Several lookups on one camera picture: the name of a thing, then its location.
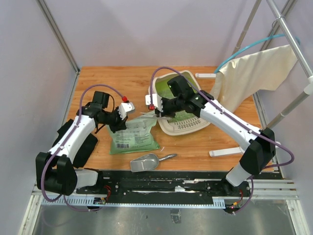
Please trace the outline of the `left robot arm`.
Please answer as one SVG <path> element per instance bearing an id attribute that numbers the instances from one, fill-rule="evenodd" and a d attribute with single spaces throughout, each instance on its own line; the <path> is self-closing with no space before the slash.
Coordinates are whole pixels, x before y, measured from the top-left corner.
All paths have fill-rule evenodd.
<path id="1" fill-rule="evenodd" d="M 98 194 L 104 190 L 105 182 L 94 169 L 84 169 L 76 158 L 88 159 L 98 140 L 92 134 L 98 125 L 108 126 L 115 133 L 126 129 L 128 114 L 134 105 L 124 96 L 122 103 L 113 111 L 105 111 L 110 95 L 95 91 L 91 102 L 81 106 L 74 120 L 66 123 L 63 136 L 46 153 L 36 157 L 37 187 L 45 192 L 71 195 L 76 189 L 88 187 Z"/>

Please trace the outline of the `white plastic bag clip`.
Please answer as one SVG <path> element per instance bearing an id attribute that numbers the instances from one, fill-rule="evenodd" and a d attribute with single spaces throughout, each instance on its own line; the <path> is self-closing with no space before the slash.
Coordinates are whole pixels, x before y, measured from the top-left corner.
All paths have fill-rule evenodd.
<path id="1" fill-rule="evenodd" d="M 154 111 L 148 112 L 148 113 L 141 113 L 139 118 L 150 118 L 150 119 L 156 119 L 156 120 L 170 120 L 170 117 L 160 117 L 159 115 L 155 114 Z"/>

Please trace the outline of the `green cat litter bag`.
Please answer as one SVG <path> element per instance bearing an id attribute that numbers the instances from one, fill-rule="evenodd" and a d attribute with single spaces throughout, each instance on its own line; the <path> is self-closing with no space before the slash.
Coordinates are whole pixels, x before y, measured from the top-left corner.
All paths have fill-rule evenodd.
<path id="1" fill-rule="evenodd" d="M 115 133 L 108 127 L 112 138 L 110 155 L 134 152 L 146 152 L 160 149 L 159 144 L 151 134 L 156 125 L 155 119 L 136 118 L 126 122 L 126 129 Z"/>

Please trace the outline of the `metal litter scoop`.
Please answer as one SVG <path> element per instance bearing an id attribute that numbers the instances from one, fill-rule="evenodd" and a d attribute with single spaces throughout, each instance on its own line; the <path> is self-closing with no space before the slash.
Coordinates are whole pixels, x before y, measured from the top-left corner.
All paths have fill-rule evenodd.
<path id="1" fill-rule="evenodd" d="M 158 167 L 159 162 L 176 157 L 177 154 L 169 154 L 159 158 L 156 154 L 149 153 L 130 161 L 131 172 L 151 171 Z"/>

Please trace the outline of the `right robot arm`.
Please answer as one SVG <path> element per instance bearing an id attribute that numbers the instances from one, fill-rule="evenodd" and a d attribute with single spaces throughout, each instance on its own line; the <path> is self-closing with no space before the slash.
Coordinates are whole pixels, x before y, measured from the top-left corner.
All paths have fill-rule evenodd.
<path id="1" fill-rule="evenodd" d="M 205 91 L 196 91 L 185 77 L 178 75 L 167 83 L 173 98 L 153 95 L 156 114 L 174 117 L 177 112 L 192 113 L 217 126 L 232 137 L 244 151 L 239 163 L 222 182 L 222 191 L 228 196 L 239 190 L 239 185 L 252 175 L 258 175 L 274 157 L 275 136 L 271 129 L 261 130 L 234 115 Z"/>

